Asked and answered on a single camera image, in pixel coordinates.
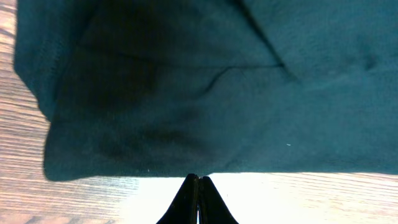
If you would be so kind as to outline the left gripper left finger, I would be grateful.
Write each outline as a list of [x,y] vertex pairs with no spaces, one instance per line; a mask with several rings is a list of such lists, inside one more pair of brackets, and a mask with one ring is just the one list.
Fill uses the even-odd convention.
[[199,178],[188,174],[157,224],[197,224]]

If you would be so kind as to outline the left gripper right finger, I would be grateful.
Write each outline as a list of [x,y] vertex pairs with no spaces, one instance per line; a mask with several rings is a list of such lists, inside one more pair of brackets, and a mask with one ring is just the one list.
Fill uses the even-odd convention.
[[199,179],[198,211],[199,224],[238,224],[207,176]]

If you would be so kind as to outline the black t-shirt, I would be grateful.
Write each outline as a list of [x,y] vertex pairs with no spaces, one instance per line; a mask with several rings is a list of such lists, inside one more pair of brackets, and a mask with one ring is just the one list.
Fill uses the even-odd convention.
[[20,0],[44,174],[397,173],[396,0]]

